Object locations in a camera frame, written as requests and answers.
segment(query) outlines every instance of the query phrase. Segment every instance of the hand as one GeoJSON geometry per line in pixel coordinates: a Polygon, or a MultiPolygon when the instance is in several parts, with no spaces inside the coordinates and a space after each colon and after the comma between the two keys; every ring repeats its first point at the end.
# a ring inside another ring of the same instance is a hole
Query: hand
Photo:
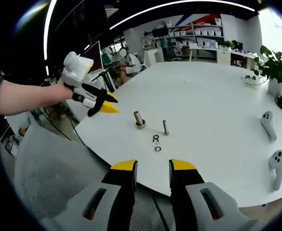
{"type": "Polygon", "coordinates": [[[58,94],[61,96],[61,99],[72,99],[73,98],[73,91],[68,88],[64,82],[59,82],[57,84],[54,85],[54,87],[56,88],[56,91],[58,92],[58,94]]]}

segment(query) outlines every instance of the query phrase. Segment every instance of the metal washer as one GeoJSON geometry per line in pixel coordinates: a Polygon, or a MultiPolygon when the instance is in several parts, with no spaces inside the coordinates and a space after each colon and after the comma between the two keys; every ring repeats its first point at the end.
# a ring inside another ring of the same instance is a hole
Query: metal washer
{"type": "Polygon", "coordinates": [[[154,142],[154,143],[153,143],[153,146],[154,146],[154,147],[159,147],[159,142],[158,142],[158,141],[154,142]]]}

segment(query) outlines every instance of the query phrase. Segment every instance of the white vr controller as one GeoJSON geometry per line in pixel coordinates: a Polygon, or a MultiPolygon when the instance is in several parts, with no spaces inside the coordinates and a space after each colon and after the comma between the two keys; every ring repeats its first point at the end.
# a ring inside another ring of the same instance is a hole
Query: white vr controller
{"type": "Polygon", "coordinates": [[[269,159],[269,167],[276,170],[276,180],[273,189],[279,190],[282,182],[282,150],[276,151],[269,159]]]}
{"type": "Polygon", "coordinates": [[[261,124],[265,128],[266,132],[268,133],[269,137],[272,141],[277,140],[277,134],[274,130],[274,126],[272,123],[273,114],[271,111],[265,112],[261,118],[261,124]]]}

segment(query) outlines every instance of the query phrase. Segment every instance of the metal bolt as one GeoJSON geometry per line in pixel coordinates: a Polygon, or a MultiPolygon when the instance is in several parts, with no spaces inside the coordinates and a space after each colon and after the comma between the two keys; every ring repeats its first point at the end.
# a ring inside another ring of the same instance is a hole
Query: metal bolt
{"type": "Polygon", "coordinates": [[[167,122],[165,120],[162,121],[164,124],[164,130],[165,130],[165,135],[167,136],[169,134],[168,128],[167,128],[167,122]]]}
{"type": "Polygon", "coordinates": [[[137,128],[139,128],[139,129],[144,128],[145,127],[145,120],[141,119],[140,113],[138,111],[135,111],[133,114],[134,114],[136,121],[137,121],[136,122],[137,128]]]}
{"type": "Polygon", "coordinates": [[[140,113],[138,111],[135,111],[133,114],[136,118],[137,124],[142,125],[142,119],[141,119],[140,113]]]}

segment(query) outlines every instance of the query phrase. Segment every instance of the white pot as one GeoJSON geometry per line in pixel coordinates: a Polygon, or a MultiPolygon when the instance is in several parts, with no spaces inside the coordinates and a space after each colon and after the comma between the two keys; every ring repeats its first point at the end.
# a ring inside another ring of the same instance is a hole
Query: white pot
{"type": "Polygon", "coordinates": [[[282,94],[282,83],[278,84],[278,81],[275,78],[270,79],[267,92],[275,98],[279,97],[282,94]]]}

